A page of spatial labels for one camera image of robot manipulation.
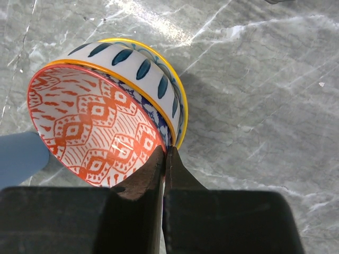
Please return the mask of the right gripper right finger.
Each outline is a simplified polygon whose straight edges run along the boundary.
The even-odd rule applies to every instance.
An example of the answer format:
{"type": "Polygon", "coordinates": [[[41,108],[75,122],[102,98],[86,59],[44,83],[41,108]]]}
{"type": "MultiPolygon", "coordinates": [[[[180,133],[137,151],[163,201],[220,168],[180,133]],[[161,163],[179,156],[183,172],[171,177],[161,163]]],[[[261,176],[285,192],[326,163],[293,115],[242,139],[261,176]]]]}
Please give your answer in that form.
{"type": "Polygon", "coordinates": [[[286,199],[264,190],[210,190],[166,158],[163,233],[167,253],[304,253],[286,199]]]}

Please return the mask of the white bowl blue dashes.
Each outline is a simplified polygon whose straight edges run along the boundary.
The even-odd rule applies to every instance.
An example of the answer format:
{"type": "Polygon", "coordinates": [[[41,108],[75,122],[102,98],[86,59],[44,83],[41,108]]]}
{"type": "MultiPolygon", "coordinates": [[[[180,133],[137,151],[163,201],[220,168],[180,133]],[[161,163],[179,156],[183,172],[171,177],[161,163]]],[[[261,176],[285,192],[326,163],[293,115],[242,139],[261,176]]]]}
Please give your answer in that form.
{"type": "Polygon", "coordinates": [[[181,109],[169,78],[137,50],[110,42],[83,44],[47,65],[73,64],[91,67],[124,82],[157,109],[166,120],[176,145],[181,109]]]}

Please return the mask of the red patterned bowl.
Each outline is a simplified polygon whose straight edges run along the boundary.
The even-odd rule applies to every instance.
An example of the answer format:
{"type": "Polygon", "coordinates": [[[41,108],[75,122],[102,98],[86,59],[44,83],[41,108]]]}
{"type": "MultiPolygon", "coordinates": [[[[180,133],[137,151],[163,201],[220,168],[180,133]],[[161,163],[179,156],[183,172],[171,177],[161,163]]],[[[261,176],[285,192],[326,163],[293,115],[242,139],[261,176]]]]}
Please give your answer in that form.
{"type": "Polygon", "coordinates": [[[31,120],[51,153],[96,187],[112,187],[167,143],[143,107],[115,81],[59,64],[40,69],[28,86],[31,120]]]}

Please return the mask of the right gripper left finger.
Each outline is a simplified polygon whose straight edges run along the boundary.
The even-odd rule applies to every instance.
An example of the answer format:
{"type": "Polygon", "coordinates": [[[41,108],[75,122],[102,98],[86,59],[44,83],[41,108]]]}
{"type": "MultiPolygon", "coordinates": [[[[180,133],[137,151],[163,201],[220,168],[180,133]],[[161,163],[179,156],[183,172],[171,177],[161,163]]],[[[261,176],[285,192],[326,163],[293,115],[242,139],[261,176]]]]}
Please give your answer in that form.
{"type": "Polygon", "coordinates": [[[1,191],[1,253],[159,253],[166,156],[111,188],[1,191]]]}

